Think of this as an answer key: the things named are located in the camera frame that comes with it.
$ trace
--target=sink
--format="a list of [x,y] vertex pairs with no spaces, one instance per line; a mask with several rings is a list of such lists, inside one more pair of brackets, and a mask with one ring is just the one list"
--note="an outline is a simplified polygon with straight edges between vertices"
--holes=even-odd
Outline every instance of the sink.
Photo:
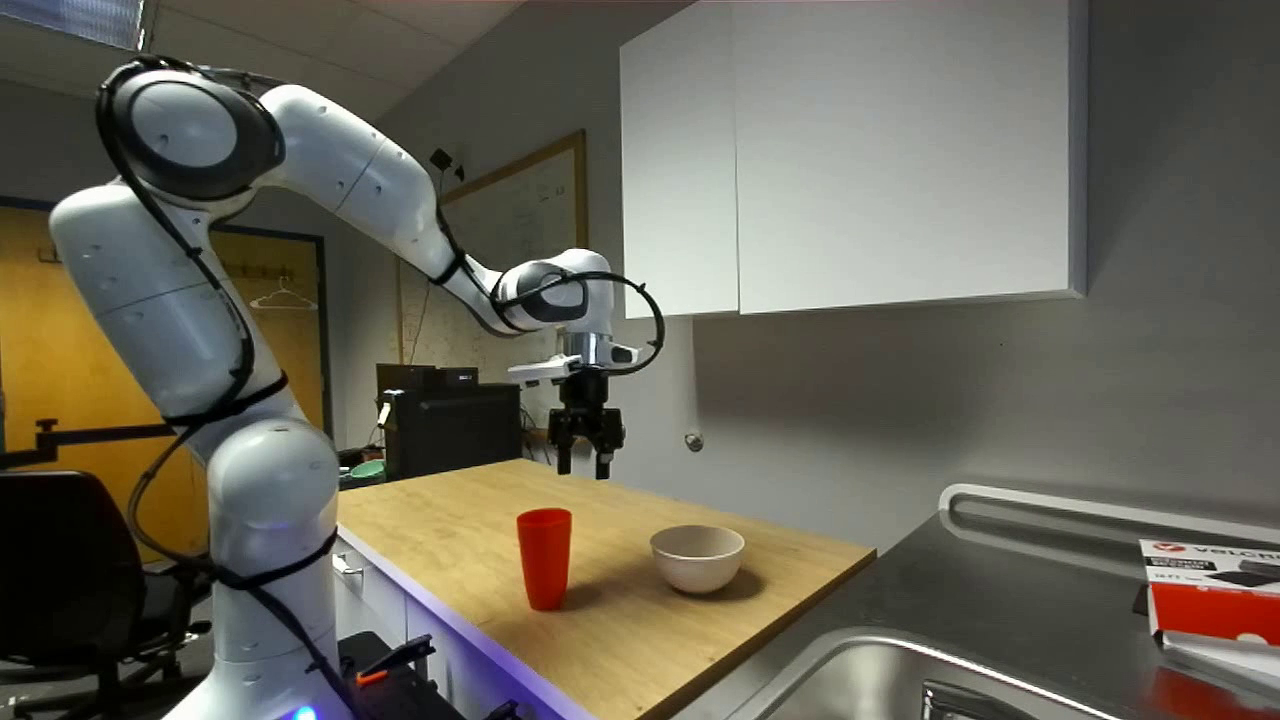
[[893,634],[815,636],[737,720],[1101,720],[1087,704]]

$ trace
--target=black chair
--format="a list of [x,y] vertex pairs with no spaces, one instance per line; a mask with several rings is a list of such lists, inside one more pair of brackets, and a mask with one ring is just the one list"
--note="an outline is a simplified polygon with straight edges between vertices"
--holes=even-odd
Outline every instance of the black chair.
[[92,693],[13,702],[17,718],[127,718],[188,689],[177,651],[207,584],[146,573],[87,472],[0,472],[0,684],[94,678]]

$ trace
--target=upper cabinet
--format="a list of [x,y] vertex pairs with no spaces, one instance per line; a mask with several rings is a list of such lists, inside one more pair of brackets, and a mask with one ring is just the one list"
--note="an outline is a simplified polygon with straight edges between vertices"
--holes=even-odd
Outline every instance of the upper cabinet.
[[620,51],[625,270],[670,318],[1080,291],[1080,79],[1080,0],[691,3]]

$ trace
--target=red cup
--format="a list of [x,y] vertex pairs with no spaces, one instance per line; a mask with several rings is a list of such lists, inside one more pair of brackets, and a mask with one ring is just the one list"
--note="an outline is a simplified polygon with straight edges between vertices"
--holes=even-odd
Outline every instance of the red cup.
[[535,613],[563,607],[569,596],[569,507],[532,507],[517,517],[523,596]]

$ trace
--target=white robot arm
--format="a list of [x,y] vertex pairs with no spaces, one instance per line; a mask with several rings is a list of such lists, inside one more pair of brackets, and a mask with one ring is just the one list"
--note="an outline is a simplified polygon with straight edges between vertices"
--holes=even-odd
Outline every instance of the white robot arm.
[[207,223],[261,188],[282,188],[404,255],[482,328],[563,328],[563,358],[520,377],[561,381],[561,472],[572,440],[587,437],[603,478],[620,448],[603,385],[650,365],[659,341],[650,353],[613,341],[613,291],[634,286],[603,255],[569,250],[491,273],[456,250],[429,174],[404,147],[298,83],[253,83],[179,60],[110,72],[94,126],[121,176],[60,202],[51,242],[141,390],[207,460],[215,663],[172,718],[351,718],[332,671],[323,566],[341,467],[213,255]]

